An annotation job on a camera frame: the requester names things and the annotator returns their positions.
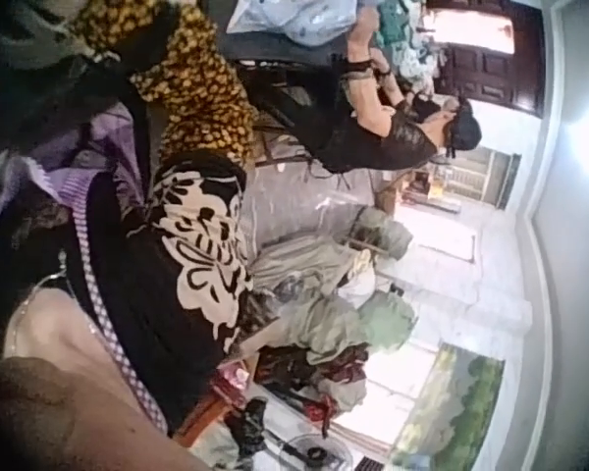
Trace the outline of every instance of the landscape painting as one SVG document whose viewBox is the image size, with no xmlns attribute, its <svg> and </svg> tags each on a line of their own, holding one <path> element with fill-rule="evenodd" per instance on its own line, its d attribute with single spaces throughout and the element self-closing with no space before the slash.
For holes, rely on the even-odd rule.
<svg viewBox="0 0 589 471">
<path fill-rule="evenodd" d="M 504 362 L 444 343 L 392 451 L 394 469 L 470 471 L 498 400 Z"/>
</svg>

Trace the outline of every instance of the leopard print fabric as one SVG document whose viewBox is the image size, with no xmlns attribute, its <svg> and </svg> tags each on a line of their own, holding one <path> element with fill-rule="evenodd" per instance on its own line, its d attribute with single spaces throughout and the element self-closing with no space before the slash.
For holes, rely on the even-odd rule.
<svg viewBox="0 0 589 471">
<path fill-rule="evenodd" d="M 93 49 L 104 51 L 150 25 L 163 1 L 90 0 L 72 30 Z M 179 27 L 168 40 L 165 59 L 133 76 L 142 98 L 163 105 L 169 114 L 161 158 L 211 149 L 249 168 L 256 111 L 234 69 L 216 48 L 215 26 L 193 5 L 180 9 Z"/>
</svg>

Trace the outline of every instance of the black cap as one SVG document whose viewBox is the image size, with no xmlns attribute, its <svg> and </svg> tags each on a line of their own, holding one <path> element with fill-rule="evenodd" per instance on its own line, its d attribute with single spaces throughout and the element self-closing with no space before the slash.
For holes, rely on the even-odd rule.
<svg viewBox="0 0 589 471">
<path fill-rule="evenodd" d="M 448 124 L 446 147 L 447 156 L 455 158 L 457 150 L 473 150 L 482 140 L 480 124 L 469 106 L 462 106 Z"/>
</svg>

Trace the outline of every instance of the wooden door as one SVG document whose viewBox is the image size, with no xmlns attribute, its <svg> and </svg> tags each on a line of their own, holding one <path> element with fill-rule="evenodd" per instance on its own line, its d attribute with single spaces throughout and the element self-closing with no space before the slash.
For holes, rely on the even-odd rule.
<svg viewBox="0 0 589 471">
<path fill-rule="evenodd" d="M 472 12 L 502 15 L 507 11 L 509 0 L 428 0 L 430 9 L 449 8 L 454 10 L 471 10 Z"/>
<path fill-rule="evenodd" d="M 429 8 L 503 15 L 512 21 L 514 54 L 451 44 L 448 61 L 435 80 L 437 92 L 462 92 L 537 116 L 543 113 L 545 50 L 541 11 L 508 0 L 429 0 Z"/>
<path fill-rule="evenodd" d="M 509 54 L 479 47 L 454 46 L 442 70 L 442 93 L 509 105 L 514 98 L 515 70 Z"/>
</svg>

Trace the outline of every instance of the purple checkered fabric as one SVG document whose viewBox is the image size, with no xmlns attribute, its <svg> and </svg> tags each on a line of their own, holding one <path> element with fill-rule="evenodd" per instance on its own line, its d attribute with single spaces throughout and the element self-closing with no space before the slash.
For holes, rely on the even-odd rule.
<svg viewBox="0 0 589 471">
<path fill-rule="evenodd" d="M 113 158 L 115 166 L 114 181 L 118 184 L 119 199 L 124 197 L 130 204 L 143 205 L 144 195 L 141 191 L 141 175 L 135 160 L 133 121 L 129 111 L 121 104 L 95 117 L 91 122 L 92 139 L 105 157 Z M 63 168 L 46 171 L 38 162 L 57 162 L 61 155 L 71 151 L 70 148 L 57 150 L 53 145 L 66 145 L 76 142 L 71 136 L 60 136 L 35 149 L 34 154 L 45 152 L 43 156 L 14 157 L 7 167 L 4 189 L 0 196 L 0 212 L 13 199 L 21 187 L 22 181 L 33 181 L 57 202 L 72 209 L 79 239 L 80 253 L 85 281 L 91 302 L 101 328 L 106 347 L 122 372 L 125 381 L 134 393 L 140 406 L 152 423 L 164 434 L 168 432 L 166 419 L 156 401 L 137 377 L 131 361 L 118 340 L 114 326 L 109 318 L 91 267 L 91 254 L 87 232 L 87 194 L 94 177 L 102 169 Z"/>
</svg>

